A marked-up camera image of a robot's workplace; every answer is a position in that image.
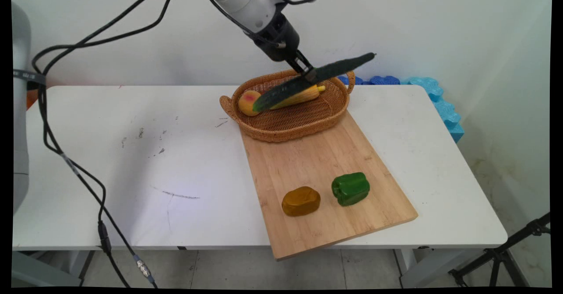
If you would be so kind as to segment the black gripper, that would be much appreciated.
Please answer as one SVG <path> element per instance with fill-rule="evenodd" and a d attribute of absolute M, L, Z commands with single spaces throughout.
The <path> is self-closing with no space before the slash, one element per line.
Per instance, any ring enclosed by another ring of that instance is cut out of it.
<path fill-rule="evenodd" d="M 272 61 L 288 62 L 298 75 L 307 82 L 314 83 L 315 67 L 298 49 L 300 37 L 283 13 L 276 12 L 252 41 Z"/>

